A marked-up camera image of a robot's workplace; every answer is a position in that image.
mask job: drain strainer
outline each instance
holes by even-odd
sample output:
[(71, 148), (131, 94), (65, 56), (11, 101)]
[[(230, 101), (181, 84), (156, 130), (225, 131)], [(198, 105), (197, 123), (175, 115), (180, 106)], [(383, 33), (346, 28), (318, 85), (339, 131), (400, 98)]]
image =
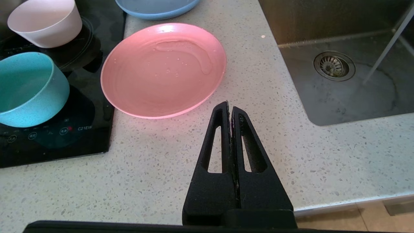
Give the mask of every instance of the drain strainer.
[(355, 74), (353, 61), (345, 54), (328, 51), (316, 56), (313, 65), (323, 77), (333, 81), (345, 81)]

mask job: white bowl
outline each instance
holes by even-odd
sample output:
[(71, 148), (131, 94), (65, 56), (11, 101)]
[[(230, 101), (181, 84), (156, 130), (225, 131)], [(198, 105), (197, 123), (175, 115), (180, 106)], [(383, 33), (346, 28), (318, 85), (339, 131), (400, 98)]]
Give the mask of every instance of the white bowl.
[(82, 29), (75, 0), (28, 0), (7, 20), (8, 27), (41, 48), (54, 48), (73, 40)]

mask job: white quartz countertop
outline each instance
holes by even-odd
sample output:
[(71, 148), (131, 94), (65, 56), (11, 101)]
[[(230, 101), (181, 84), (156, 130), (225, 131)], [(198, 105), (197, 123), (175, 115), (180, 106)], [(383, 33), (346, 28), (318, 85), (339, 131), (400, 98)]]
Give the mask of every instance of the white quartz countertop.
[[(116, 111), (103, 155), (0, 169), (0, 232), (36, 220), (181, 224), (211, 112), (225, 100), (248, 113), (296, 211), (414, 193), (414, 114), (311, 123), (258, 1), (204, 0), (162, 22), (221, 41), (228, 66), (217, 91), (171, 119)], [(125, 35), (162, 22), (129, 17)]]

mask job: black cooktop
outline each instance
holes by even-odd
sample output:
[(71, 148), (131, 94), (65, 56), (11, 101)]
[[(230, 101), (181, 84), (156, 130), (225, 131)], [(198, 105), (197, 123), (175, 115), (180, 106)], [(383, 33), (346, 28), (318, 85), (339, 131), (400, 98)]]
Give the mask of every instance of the black cooktop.
[(24, 52), (49, 55), (70, 84), (69, 99), (49, 121), (31, 128), (0, 124), (0, 168), (104, 153), (113, 106), (101, 89), (102, 65), (123, 39), (126, 14), (114, 0), (76, 0), (83, 27), (66, 45), (42, 49), (15, 35), (0, 42), (0, 60)]

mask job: stainless steel sink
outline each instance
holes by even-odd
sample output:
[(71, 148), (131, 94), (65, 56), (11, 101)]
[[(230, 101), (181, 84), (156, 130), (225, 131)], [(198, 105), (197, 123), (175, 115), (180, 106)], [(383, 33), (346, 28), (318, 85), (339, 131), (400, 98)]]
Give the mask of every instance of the stainless steel sink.
[(259, 0), (309, 119), (414, 112), (414, 19), (369, 81), (412, 0)]

